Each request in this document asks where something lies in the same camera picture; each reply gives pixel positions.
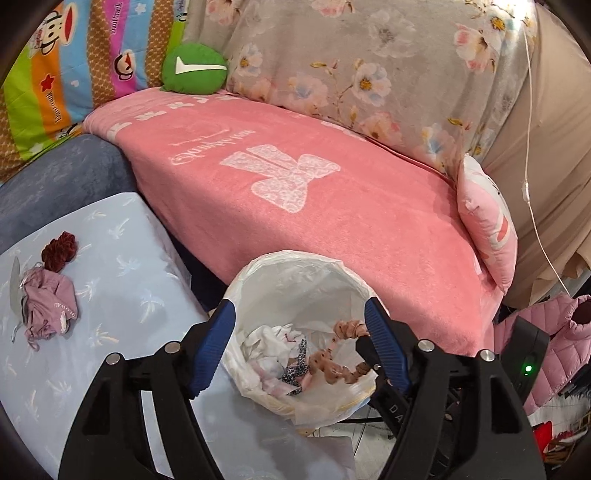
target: metal screw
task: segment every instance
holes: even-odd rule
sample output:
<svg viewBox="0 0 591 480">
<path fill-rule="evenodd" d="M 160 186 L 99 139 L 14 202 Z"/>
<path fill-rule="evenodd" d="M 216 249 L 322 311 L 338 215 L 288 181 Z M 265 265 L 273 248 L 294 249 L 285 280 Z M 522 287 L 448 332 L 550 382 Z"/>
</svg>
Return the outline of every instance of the metal screw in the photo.
<svg viewBox="0 0 591 480">
<path fill-rule="evenodd" d="M 490 350 L 483 350 L 480 352 L 480 358 L 482 358 L 485 362 L 492 362 L 495 359 L 495 354 Z"/>
<path fill-rule="evenodd" d="M 178 342 L 169 342 L 164 345 L 164 351 L 166 353 L 176 353 L 181 349 L 181 344 Z"/>
<path fill-rule="evenodd" d="M 432 352 L 435 350 L 435 343 L 433 343 L 431 340 L 420 340 L 418 347 L 423 352 Z"/>
<path fill-rule="evenodd" d="M 119 360 L 121 360 L 121 355 L 118 353 L 110 353 L 109 355 L 107 355 L 107 363 L 109 365 L 115 365 L 117 363 L 119 363 Z"/>
</svg>

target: green plush toy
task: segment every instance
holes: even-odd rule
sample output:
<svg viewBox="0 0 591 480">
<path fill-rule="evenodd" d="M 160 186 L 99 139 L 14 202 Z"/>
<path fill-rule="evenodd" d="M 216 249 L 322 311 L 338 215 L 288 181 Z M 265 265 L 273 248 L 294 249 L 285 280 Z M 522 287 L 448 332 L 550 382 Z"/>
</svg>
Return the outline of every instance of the green plush toy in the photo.
<svg viewBox="0 0 591 480">
<path fill-rule="evenodd" d="M 211 95 L 226 81 L 226 61 L 214 49 L 185 43 L 173 49 L 162 65 L 163 90 L 191 95 Z"/>
</svg>

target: floral blanket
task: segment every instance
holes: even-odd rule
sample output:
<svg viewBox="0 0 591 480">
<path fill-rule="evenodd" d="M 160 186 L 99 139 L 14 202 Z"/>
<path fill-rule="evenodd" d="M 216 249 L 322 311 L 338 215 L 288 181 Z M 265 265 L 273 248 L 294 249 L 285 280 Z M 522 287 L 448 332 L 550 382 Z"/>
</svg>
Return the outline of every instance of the floral blanket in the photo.
<svg viewBox="0 0 591 480">
<path fill-rule="evenodd" d="M 505 122 L 536 35 L 533 0 L 191 0 L 184 41 L 230 60 L 229 91 L 454 177 Z"/>
</svg>

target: colorful striped quilt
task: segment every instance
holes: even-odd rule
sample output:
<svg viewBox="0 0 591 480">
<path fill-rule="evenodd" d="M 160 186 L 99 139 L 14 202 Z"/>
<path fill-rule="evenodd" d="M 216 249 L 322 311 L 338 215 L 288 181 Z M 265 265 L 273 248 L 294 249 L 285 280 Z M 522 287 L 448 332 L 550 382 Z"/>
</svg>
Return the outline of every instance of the colorful striped quilt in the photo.
<svg viewBox="0 0 591 480">
<path fill-rule="evenodd" d="M 161 85 L 189 0 L 66 0 L 35 31 L 0 89 L 0 185 L 77 135 L 110 100 Z"/>
</svg>

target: dark red scrunchie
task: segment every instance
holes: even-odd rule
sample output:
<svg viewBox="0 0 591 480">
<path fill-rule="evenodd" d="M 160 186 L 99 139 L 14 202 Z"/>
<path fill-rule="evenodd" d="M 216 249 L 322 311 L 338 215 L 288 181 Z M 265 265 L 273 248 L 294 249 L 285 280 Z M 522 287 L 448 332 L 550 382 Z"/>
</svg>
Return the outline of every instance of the dark red scrunchie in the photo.
<svg viewBox="0 0 591 480">
<path fill-rule="evenodd" d="M 46 270 L 59 273 L 66 266 L 66 262 L 74 258 L 77 251 L 76 237 L 71 233 L 63 232 L 45 246 L 41 252 L 41 260 Z"/>
</svg>

